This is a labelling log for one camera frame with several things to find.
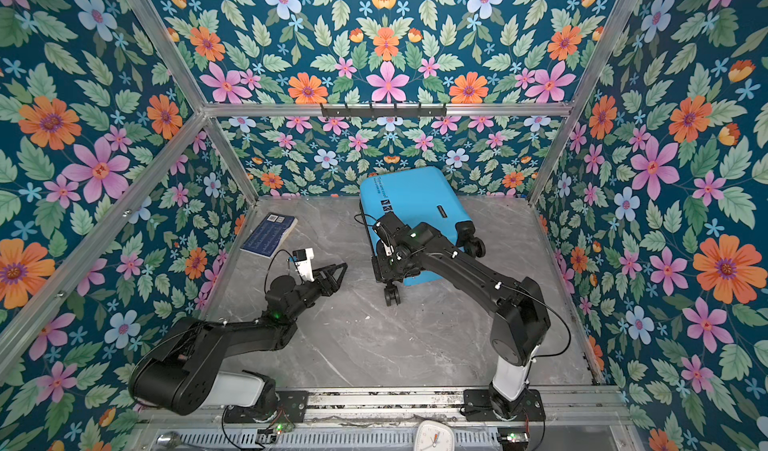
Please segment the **blue hard-shell suitcase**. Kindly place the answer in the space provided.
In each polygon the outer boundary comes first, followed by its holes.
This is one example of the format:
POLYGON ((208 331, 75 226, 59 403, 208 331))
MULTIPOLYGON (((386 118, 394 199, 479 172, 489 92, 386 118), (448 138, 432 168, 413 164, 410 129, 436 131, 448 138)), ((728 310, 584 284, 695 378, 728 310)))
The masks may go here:
POLYGON ((400 295, 395 282, 384 278, 379 269, 383 247, 373 226, 388 212, 412 228, 422 222, 435 227, 472 257, 486 254, 473 221, 440 169, 428 166, 366 178, 360 185, 360 216, 368 233, 375 278, 385 285, 387 305, 398 304, 400 295))

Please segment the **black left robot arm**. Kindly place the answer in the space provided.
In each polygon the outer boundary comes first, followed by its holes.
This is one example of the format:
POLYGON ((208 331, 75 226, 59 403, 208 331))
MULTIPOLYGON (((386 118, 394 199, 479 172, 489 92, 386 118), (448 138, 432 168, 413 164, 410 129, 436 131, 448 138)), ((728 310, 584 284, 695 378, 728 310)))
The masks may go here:
POLYGON ((313 271, 298 284, 290 275, 275 278, 266 293, 267 309, 253 321, 213 322, 183 318, 145 355, 131 374, 134 399, 180 416, 201 407, 223 406, 251 413, 258 421, 279 409, 273 378, 255 371, 224 371, 225 359, 284 349, 298 330, 298 318, 320 298, 333 296, 348 269, 345 263, 313 271))

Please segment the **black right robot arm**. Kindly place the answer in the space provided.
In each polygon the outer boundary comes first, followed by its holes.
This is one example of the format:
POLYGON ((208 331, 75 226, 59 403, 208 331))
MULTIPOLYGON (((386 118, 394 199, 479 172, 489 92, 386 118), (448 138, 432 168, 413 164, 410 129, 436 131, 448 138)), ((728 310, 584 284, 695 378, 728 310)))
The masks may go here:
POLYGON ((431 272, 492 316, 490 343, 498 361, 489 385, 490 407, 502 420, 516 417, 525 406, 533 358, 551 326, 539 284, 494 271, 424 222, 412 228, 388 212, 372 230, 378 237, 374 272, 385 284, 388 306, 401 303, 398 282, 431 272))

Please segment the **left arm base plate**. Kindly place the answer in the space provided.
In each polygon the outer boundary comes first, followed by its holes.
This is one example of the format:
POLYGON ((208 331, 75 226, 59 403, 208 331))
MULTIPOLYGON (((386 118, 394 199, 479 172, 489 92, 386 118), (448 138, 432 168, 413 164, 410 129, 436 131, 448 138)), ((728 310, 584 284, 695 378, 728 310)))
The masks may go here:
POLYGON ((223 415, 225 424, 265 424, 279 422, 301 423, 308 409, 310 394, 306 391, 275 391, 263 393, 250 407, 228 407, 223 415))

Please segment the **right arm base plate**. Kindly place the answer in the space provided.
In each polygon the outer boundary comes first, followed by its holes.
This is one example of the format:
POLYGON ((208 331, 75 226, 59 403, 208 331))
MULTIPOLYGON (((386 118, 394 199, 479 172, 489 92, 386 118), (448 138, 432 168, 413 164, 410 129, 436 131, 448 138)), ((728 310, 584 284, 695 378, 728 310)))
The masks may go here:
POLYGON ((525 388, 522 394, 507 400, 499 392, 487 389, 465 389, 459 413, 467 421, 534 421, 543 422, 546 414, 538 390, 525 388))

